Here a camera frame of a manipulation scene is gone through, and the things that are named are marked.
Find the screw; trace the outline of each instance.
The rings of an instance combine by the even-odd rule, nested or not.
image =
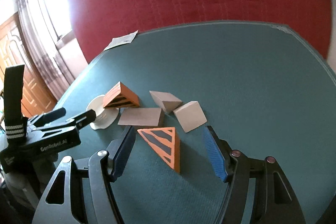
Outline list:
[[[62,162],[64,162],[65,164],[70,162],[71,161],[71,157],[70,156],[65,156],[63,159],[62,159]]]
[[[106,154],[107,154],[107,151],[106,151],[106,150],[99,150],[99,151],[97,152],[97,155],[98,155],[99,157],[105,156]]]
[[[267,157],[267,161],[268,161],[270,164],[273,164],[273,163],[275,163],[275,158],[273,158],[273,157]]]
[[[234,157],[239,157],[242,153],[239,150],[232,150],[231,155]]]

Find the triangular block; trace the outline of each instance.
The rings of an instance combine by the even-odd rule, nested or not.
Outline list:
[[[170,113],[182,105],[182,101],[169,92],[150,91],[150,94],[154,102],[166,113]]]
[[[123,83],[118,82],[103,99],[104,108],[139,107],[139,98]]]
[[[140,136],[177,173],[180,173],[180,139],[174,127],[139,129]]]

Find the wooden block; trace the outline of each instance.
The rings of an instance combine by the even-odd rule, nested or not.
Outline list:
[[[110,91],[105,94],[103,100],[104,108],[139,106],[138,96],[121,82],[118,82],[111,88]]]
[[[207,122],[198,101],[191,101],[174,110],[174,114],[187,133]]]
[[[180,139],[174,127],[139,129],[140,136],[177,173],[180,173]]]
[[[161,127],[164,116],[161,108],[125,108],[118,124],[136,128]]]
[[[170,113],[182,105],[182,101],[169,92],[149,91],[149,93],[154,102],[166,113]]]

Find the curtain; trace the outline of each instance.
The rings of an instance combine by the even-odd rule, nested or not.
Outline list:
[[[41,0],[16,0],[24,43],[46,85],[59,100],[74,77],[55,46],[55,33]]]

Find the door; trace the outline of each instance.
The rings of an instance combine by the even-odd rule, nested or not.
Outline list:
[[[15,13],[0,26],[0,78],[3,82],[6,67],[25,64],[21,109],[23,115],[31,117],[51,111],[57,100],[24,49],[22,39],[18,13]]]

